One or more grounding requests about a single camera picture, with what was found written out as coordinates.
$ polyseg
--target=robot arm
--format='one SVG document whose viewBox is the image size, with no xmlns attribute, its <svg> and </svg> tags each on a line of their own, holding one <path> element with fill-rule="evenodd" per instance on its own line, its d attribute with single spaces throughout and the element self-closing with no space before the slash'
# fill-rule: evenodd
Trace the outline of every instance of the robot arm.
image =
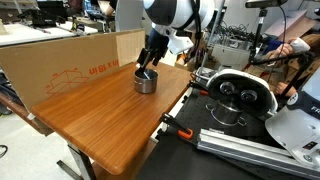
<svg viewBox="0 0 320 180">
<path fill-rule="evenodd" d="M 211 22 L 214 13 L 214 0 L 143 0 L 143 4 L 153 22 L 152 31 L 156 31 L 157 35 L 150 38 L 156 38 L 160 42 L 149 38 L 150 47 L 143 49 L 138 59 L 142 69 L 150 61 L 157 65 L 160 58 L 164 57 L 167 47 L 173 54 L 190 49 L 193 46 L 191 40 L 187 37 L 177 37 L 177 30 L 196 32 L 199 36 L 201 30 Z"/>
</svg>

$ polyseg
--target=floor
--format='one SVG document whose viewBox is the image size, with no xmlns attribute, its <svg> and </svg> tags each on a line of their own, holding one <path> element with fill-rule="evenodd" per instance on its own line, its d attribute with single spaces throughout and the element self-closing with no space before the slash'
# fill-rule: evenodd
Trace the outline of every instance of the floor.
<svg viewBox="0 0 320 180">
<path fill-rule="evenodd" d="M 168 53 L 161 61 L 173 65 L 174 59 L 175 56 Z M 177 105 L 170 114 L 175 116 L 180 107 Z M 59 160 L 80 174 L 67 143 L 59 135 L 53 133 L 45 137 L 16 114 L 0 117 L 0 145 L 8 147 L 0 158 L 1 180 L 72 180 L 56 164 Z"/>
</svg>

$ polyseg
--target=wire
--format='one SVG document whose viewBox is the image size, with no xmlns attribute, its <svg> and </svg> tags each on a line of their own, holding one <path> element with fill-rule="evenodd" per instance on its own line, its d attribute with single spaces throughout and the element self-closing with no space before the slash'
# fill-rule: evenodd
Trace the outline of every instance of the wire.
<svg viewBox="0 0 320 180">
<path fill-rule="evenodd" d="M 300 4 L 300 6 L 298 7 L 298 10 L 300 9 L 301 5 L 304 3 L 305 0 L 303 0 Z"/>
<path fill-rule="evenodd" d="M 6 145 L 0 145 L 0 148 L 4 148 L 4 149 L 5 149 L 2 153 L 0 153 L 0 158 L 2 158 L 2 157 L 7 153 L 7 151 L 8 151 L 8 146 L 6 146 Z"/>
<path fill-rule="evenodd" d="M 283 30 L 283 39 L 282 39 L 282 41 L 283 41 L 283 43 L 285 43 L 284 41 L 285 41 L 285 39 L 286 39 L 287 16 L 286 16 L 286 13 L 284 12 L 283 8 L 282 8 L 281 6 L 279 6 L 279 8 L 281 9 L 282 14 L 283 14 L 283 18 L 284 18 L 284 30 Z M 282 51 L 283 51 L 283 47 L 284 47 L 284 44 L 283 44 L 282 47 L 281 47 L 281 50 L 280 50 L 280 53 L 279 53 L 278 57 L 281 55 L 281 53 L 282 53 Z M 272 76 L 272 73 L 273 73 L 273 70 L 274 70 L 274 67 L 275 67 L 275 66 L 276 66 L 275 64 L 272 66 L 272 69 L 271 69 L 271 72 L 270 72 L 270 76 L 269 76 L 268 81 L 267 81 L 268 83 L 269 83 L 269 81 L 270 81 L 270 78 L 271 78 L 271 76 Z"/>
</svg>

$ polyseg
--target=stainless steel pot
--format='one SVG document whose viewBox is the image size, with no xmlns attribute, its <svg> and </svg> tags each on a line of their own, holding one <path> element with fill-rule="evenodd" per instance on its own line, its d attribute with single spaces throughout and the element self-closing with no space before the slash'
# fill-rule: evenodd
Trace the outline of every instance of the stainless steel pot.
<svg viewBox="0 0 320 180">
<path fill-rule="evenodd" d="M 240 124 L 245 126 L 246 121 L 241 118 L 243 110 L 237 108 L 233 103 L 224 104 L 217 101 L 215 105 L 206 105 L 207 109 L 211 111 L 212 117 L 219 123 L 226 126 L 235 126 Z"/>
<path fill-rule="evenodd" d="M 152 69 L 145 69 L 144 72 L 136 70 L 135 73 L 135 90 L 148 94 L 157 89 L 158 73 Z"/>
</svg>

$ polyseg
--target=wooden tabletop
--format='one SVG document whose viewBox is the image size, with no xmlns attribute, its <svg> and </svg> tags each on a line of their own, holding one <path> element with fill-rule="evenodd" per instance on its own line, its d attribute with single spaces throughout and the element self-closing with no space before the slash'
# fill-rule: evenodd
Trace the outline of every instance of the wooden tabletop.
<svg viewBox="0 0 320 180">
<path fill-rule="evenodd" d="M 186 90 L 190 72 L 159 63 L 157 90 L 134 89 L 135 64 L 33 107 L 33 114 L 111 174 L 121 174 Z"/>
</svg>

